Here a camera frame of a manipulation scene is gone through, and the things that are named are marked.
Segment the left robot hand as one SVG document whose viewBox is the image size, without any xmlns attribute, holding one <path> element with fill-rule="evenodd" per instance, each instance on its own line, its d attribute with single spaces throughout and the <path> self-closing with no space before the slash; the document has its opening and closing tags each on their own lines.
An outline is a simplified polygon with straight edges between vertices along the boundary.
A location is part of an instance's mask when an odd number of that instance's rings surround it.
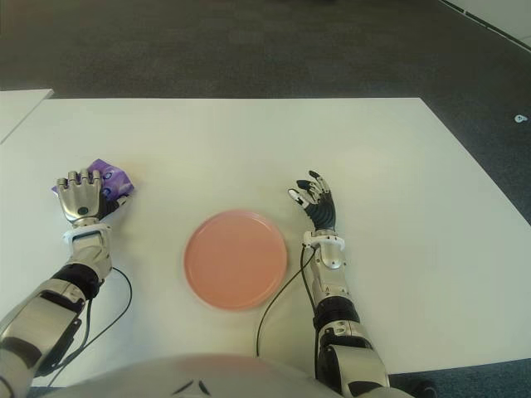
<svg viewBox="0 0 531 398">
<path fill-rule="evenodd" d="M 97 169 L 70 171 L 58 178 L 56 193 L 64 217 L 73 228 L 98 223 L 117 211 L 129 199 L 129 193 L 111 197 L 105 194 L 104 174 Z"/>
</svg>

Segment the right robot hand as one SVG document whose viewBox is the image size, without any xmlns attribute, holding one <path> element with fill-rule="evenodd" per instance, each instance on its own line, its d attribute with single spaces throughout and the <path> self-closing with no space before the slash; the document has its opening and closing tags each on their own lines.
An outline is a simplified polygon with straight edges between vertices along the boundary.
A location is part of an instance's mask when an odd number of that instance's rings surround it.
<svg viewBox="0 0 531 398">
<path fill-rule="evenodd" d="M 316 231 L 335 231 L 336 210 L 329 184 L 316 171 L 309 170 L 308 174 L 312 180 L 297 180 L 297 188 L 290 188 L 288 194 L 304 210 Z"/>
</svg>

